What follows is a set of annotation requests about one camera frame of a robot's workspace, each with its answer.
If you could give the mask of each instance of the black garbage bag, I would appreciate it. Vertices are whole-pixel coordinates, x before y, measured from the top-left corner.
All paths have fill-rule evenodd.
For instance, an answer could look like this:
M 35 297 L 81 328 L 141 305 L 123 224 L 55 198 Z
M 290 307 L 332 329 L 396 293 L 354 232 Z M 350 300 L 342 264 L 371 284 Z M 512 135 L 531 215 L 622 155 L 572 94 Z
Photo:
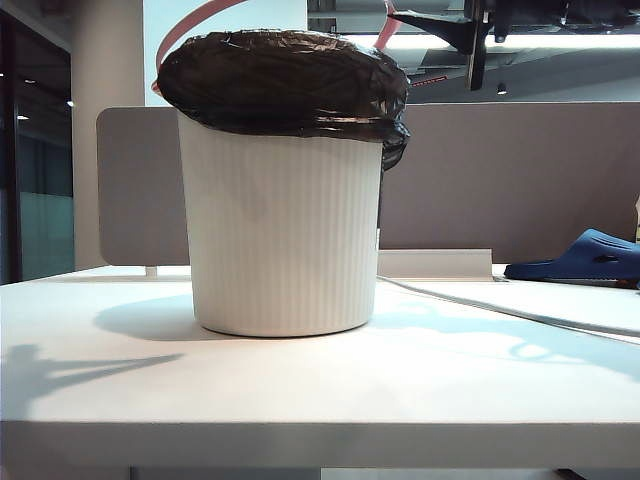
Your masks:
M 382 142 L 384 170 L 409 139 L 404 72 L 378 49 L 336 35 L 246 30 L 190 38 L 162 63 L 158 87 L 185 115 L 217 130 Z

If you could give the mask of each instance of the pink strap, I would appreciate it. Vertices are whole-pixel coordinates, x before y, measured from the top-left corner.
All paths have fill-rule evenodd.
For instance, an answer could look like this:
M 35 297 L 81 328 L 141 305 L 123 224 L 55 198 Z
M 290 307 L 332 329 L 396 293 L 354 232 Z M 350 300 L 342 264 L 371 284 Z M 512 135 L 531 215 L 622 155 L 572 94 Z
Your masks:
M 176 26 L 173 27 L 169 31 L 169 33 L 165 35 L 165 37 L 162 39 L 162 42 L 160 42 L 158 52 L 156 53 L 156 71 L 160 70 L 162 60 L 164 60 L 164 57 L 169 49 L 173 46 L 174 43 L 182 38 L 185 33 L 187 33 L 196 25 L 199 25 L 205 20 L 213 17 L 216 13 L 219 13 L 222 10 L 226 10 L 229 7 L 233 7 L 238 3 L 246 1 L 247 0 L 209 0 L 208 2 L 196 8 L 182 20 L 180 20 L 176 24 Z M 391 0 L 385 0 L 384 3 L 387 7 L 387 15 L 396 11 Z M 384 22 L 384 27 L 380 31 L 380 35 L 378 36 L 378 40 L 376 40 L 374 46 L 376 48 L 379 48 L 380 50 L 384 49 L 389 39 L 400 28 L 400 24 L 401 22 L 399 22 L 398 20 L 387 17 L 387 20 Z M 161 95 L 160 89 L 158 88 L 157 80 L 153 82 L 153 85 L 151 85 L 151 89 L 158 95 Z
M 222 10 L 226 10 L 229 7 L 233 7 L 234 5 L 242 2 L 246 2 L 247 0 L 209 0 L 203 5 L 196 8 L 189 15 L 180 20 L 175 27 L 173 27 L 169 33 L 165 35 L 160 42 L 160 46 L 158 47 L 158 53 L 156 53 L 156 71 L 160 70 L 160 65 L 162 65 L 162 60 L 164 60 L 165 55 L 169 51 L 169 49 L 176 43 L 180 38 L 191 30 L 196 25 L 204 22 L 205 20 L 213 17 L 216 13 L 221 12 Z M 160 95 L 160 89 L 158 88 L 158 81 L 153 82 L 151 89 Z
M 387 15 L 394 13 L 396 11 L 396 7 L 393 6 L 393 2 L 391 0 L 384 0 L 384 4 L 387 7 Z M 380 35 L 378 35 L 378 39 L 376 43 L 373 44 L 374 47 L 384 50 L 387 46 L 387 42 L 393 36 L 394 33 L 398 31 L 402 22 L 396 20 L 395 18 L 387 17 L 387 20 L 384 22 L 384 27 L 380 30 Z

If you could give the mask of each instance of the desk surface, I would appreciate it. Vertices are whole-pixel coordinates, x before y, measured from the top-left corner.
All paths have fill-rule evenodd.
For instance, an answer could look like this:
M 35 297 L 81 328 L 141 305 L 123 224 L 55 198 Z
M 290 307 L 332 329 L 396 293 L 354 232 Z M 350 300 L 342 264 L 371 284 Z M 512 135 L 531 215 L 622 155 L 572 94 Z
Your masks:
M 640 323 L 637 291 L 429 287 Z M 640 345 L 383 283 L 365 327 L 238 338 L 201 329 L 190 293 L 180 267 L 155 279 L 103 267 L 1 287 L 5 459 L 640 467 Z

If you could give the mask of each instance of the white trash can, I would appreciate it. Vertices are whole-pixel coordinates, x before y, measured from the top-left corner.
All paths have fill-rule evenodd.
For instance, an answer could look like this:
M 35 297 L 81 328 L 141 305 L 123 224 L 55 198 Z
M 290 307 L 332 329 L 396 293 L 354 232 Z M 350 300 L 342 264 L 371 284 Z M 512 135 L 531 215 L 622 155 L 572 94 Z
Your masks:
M 257 337 L 366 323 L 382 144 L 237 135 L 178 117 L 198 322 Z

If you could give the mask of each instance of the blue slipper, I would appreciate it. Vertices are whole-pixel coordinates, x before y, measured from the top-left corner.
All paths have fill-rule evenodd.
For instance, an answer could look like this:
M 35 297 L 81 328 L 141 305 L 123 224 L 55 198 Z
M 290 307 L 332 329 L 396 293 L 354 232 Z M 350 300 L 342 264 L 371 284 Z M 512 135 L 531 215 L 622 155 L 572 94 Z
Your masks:
M 514 263 L 504 274 L 514 280 L 637 280 L 640 245 L 589 229 L 556 260 Z

